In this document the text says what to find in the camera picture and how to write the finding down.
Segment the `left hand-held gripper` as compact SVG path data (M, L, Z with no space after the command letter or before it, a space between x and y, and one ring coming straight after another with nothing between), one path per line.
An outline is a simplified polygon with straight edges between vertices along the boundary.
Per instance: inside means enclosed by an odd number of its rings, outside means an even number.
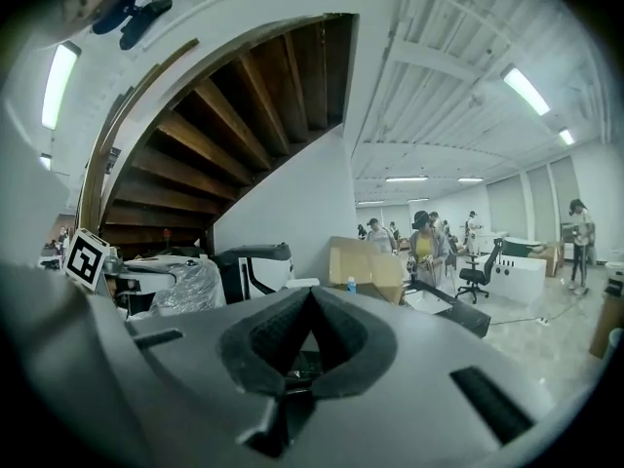
M121 271L122 259L116 247L86 228L75 232L63 264L63 272L69 279L96 293L106 275L116 277Z

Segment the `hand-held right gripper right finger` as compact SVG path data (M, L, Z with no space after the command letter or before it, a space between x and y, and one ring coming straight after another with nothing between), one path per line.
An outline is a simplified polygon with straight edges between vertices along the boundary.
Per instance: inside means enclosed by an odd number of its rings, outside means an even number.
M554 407L522 366L457 323L334 291L395 335L393 363L363 394L321 400L292 445L294 467L524 467L543 448L540 427ZM521 418L495 434L457 371L477 370Z

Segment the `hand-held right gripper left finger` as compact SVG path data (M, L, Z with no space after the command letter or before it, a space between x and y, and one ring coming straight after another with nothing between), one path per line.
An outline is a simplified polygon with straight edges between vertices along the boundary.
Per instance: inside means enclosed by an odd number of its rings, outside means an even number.
M286 373L307 289L124 322L67 286L28 299L28 380L86 447L132 467L309 467L313 409Z

